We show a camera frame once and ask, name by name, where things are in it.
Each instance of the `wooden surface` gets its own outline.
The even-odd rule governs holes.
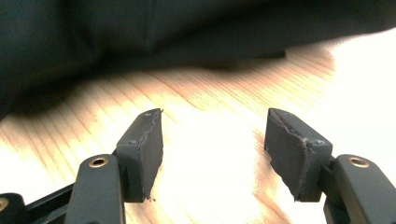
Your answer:
[[[26,203],[74,182],[135,117],[163,109],[163,165],[128,223],[325,223],[295,203],[263,151],[269,107],[379,165],[396,185],[395,31],[288,49],[286,59],[126,72],[38,94],[0,123],[0,192]]]

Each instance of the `black cloth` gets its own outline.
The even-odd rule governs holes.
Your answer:
[[[396,25],[394,0],[6,0],[0,118],[22,91],[84,69],[222,63]]]

